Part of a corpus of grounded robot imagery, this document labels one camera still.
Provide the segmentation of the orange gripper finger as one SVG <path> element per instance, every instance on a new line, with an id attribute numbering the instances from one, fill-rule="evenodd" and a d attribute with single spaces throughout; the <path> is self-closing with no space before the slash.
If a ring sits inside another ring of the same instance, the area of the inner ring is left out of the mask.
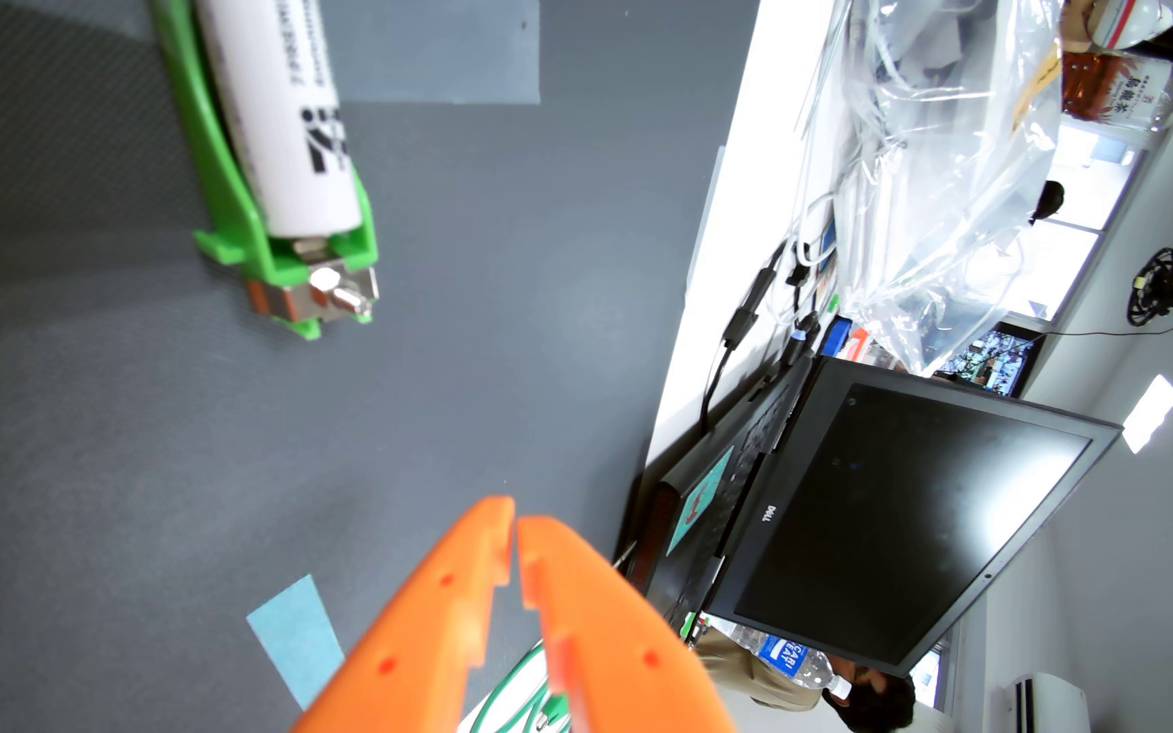
<path id="1" fill-rule="evenodd" d="M 575 732 L 734 732 L 692 649 L 571 527 L 516 521 L 520 591 Z"/>
<path id="2" fill-rule="evenodd" d="M 484 497 L 432 545 L 292 732 L 455 732 L 510 582 L 515 500 Z"/>

